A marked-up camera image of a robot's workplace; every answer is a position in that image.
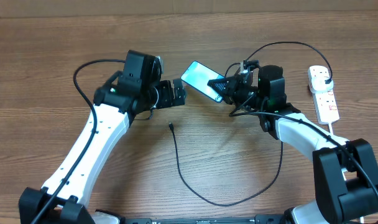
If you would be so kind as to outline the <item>Samsung Galaxy smartphone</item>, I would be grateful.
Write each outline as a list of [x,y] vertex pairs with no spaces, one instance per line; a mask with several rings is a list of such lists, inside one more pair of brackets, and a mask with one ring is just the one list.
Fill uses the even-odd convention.
[[223,98],[208,86],[208,82],[220,78],[223,78],[223,76],[198,61],[193,61],[181,76],[183,82],[217,103],[222,102]]

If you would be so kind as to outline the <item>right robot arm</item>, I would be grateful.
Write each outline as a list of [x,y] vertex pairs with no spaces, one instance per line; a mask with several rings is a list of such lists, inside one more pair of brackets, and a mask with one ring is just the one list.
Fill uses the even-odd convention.
[[355,223],[378,213],[378,164],[372,146],[364,139],[347,140],[309,121],[287,103],[282,67],[259,67],[258,84],[252,70],[210,80],[208,86],[228,104],[231,116],[258,116],[262,130],[306,156],[313,164],[315,200],[282,215],[281,223]]

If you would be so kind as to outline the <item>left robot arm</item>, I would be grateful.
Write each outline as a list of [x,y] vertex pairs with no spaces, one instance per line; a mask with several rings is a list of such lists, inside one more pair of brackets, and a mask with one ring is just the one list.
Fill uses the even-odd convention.
[[87,210],[96,180],[113,148],[135,117],[145,111],[184,105],[179,79],[162,80],[159,56],[134,50],[94,94],[85,97],[90,115],[59,168],[40,189],[26,188],[19,199],[21,223],[124,223],[113,212]]

